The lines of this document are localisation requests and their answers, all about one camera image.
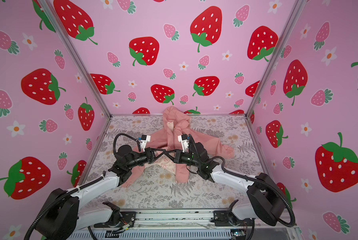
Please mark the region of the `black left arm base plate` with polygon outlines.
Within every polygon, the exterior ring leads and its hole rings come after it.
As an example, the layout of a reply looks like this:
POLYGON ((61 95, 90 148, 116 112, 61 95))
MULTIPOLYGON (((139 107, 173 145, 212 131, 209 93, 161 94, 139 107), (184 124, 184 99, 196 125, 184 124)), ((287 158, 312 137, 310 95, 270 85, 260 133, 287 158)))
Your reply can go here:
POLYGON ((95 228, 118 228, 125 230, 134 226, 137 212, 121 211, 120 207, 111 202, 103 202, 103 206, 111 208, 111 216, 107 222, 95 224, 95 228))

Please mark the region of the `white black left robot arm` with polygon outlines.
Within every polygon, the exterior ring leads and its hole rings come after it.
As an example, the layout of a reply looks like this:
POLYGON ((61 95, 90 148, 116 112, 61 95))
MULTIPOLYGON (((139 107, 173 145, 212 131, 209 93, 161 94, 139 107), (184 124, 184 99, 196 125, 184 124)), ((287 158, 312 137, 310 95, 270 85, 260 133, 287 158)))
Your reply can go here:
POLYGON ((95 224, 117 225, 121 220, 120 208, 110 202, 104 202, 98 208, 85 212, 81 209, 101 194, 125 184, 131 177, 133 168, 152 164, 168 152, 165 149, 148 148, 150 136, 143 135, 132 140, 137 144, 136 150, 129 145, 117 147, 116 143, 113 144, 116 161, 97 179, 66 191, 52 191, 24 239, 30 239, 32 233, 37 231, 46 240, 66 240, 74 232, 95 224))

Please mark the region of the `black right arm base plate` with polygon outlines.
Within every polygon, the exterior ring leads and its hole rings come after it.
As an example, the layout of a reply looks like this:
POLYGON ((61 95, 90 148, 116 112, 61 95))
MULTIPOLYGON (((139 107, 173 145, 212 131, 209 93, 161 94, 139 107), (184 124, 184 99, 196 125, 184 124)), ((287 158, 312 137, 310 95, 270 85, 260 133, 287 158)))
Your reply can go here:
POLYGON ((234 200, 226 210, 213 211, 214 217, 210 220, 217 227, 251 227, 252 219, 239 220, 232 212, 233 207, 239 200, 234 200))

